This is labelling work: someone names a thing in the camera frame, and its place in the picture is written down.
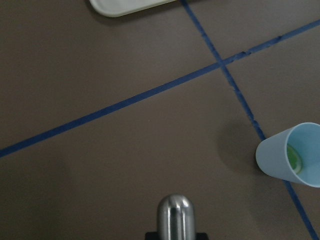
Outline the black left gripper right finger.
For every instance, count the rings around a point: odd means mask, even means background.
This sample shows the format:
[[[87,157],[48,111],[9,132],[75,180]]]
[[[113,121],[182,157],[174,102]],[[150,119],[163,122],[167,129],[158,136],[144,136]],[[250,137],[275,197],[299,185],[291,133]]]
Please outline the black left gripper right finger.
[[[208,240],[208,235],[205,232],[197,232],[196,240]]]

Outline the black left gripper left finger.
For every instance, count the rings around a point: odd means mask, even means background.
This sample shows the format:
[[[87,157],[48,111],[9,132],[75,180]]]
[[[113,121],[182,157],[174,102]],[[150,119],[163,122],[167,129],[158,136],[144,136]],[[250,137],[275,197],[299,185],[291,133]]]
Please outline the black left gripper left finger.
[[[157,232],[146,232],[145,233],[145,240],[158,240],[158,233]]]

